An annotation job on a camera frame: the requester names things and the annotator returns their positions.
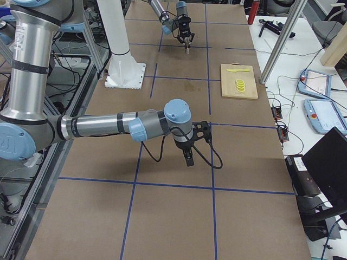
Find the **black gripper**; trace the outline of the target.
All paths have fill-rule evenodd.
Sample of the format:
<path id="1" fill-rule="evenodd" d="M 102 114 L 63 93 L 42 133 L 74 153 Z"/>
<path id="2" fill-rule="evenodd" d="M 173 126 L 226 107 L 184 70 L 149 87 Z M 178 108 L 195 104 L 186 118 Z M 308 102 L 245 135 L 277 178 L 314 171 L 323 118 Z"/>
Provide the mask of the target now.
<path id="1" fill-rule="evenodd" d="M 178 19 L 178 36 L 176 37 L 177 40 L 182 44 L 184 47 L 185 53 L 189 53 L 191 43 L 194 39 L 195 34 L 190 31 L 189 23 L 191 22 L 190 17 L 180 17 Z"/>
<path id="2" fill-rule="evenodd" d="M 179 131 L 178 129 L 173 130 L 173 139 L 176 146 L 182 150 L 185 162 L 187 166 L 194 166 L 194 158 L 192 154 L 192 145 L 194 141 L 194 130 L 192 129 L 189 133 L 186 133 L 186 136 Z"/>

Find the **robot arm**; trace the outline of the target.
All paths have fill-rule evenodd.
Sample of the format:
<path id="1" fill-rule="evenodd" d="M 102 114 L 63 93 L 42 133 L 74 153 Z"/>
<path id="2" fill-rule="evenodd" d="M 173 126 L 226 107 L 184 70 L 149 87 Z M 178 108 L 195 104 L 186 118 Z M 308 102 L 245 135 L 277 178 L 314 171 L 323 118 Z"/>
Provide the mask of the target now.
<path id="1" fill-rule="evenodd" d="M 174 38 L 184 47 L 185 53 L 189 55 L 190 46 L 194 39 L 195 34 L 190 30 L 191 18 L 188 15 L 187 4 L 184 1 L 176 3 L 176 14 L 172 14 L 165 10 L 160 1 L 146 1 L 155 14 L 157 15 L 160 23 L 162 24 L 162 31 L 168 35 L 178 30 Z"/>
<path id="2" fill-rule="evenodd" d="M 160 1 L 147 1 L 154 10 L 162 31 L 178 29 L 178 40 L 189 53 L 194 33 L 184 1 L 176 3 L 171 19 Z M 105 87 L 141 89 L 146 64 L 131 55 L 120 1 L 98 1 L 99 13 L 109 44 L 111 63 Z M 128 134 L 136 142 L 172 133 L 183 151 L 187 166 L 194 165 L 192 148 L 197 126 L 191 121 L 189 105 L 182 99 L 169 101 L 163 110 L 117 113 L 102 116 L 49 116 L 43 112 L 46 87 L 58 92 L 50 98 L 77 91 L 80 80 L 70 87 L 47 84 L 52 44 L 57 32 L 82 32 L 86 27 L 83 1 L 11 1 L 15 19 L 14 54 L 11 61 L 7 106 L 1 110 L 1 158 L 19 161 L 51 144 L 81 137 L 105 137 Z"/>

